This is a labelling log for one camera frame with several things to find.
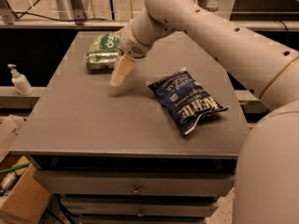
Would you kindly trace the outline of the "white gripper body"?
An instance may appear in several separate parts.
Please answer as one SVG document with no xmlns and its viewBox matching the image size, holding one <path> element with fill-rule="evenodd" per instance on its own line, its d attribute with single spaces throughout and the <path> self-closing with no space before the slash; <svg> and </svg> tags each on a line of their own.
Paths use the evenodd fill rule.
<svg viewBox="0 0 299 224">
<path fill-rule="evenodd" d="M 128 23 L 120 29 L 120 48 L 134 58 L 143 58 L 152 47 L 148 25 Z"/>
</svg>

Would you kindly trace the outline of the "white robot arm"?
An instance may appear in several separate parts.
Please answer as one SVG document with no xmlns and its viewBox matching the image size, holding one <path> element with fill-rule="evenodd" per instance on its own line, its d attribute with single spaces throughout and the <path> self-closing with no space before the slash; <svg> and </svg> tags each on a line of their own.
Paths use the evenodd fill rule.
<svg viewBox="0 0 299 224">
<path fill-rule="evenodd" d="M 144 0 L 118 36 L 120 85 L 158 39 L 187 34 L 270 112 L 250 131 L 235 173 L 233 224 L 299 224 L 299 51 L 197 5 L 196 0 Z"/>
</svg>

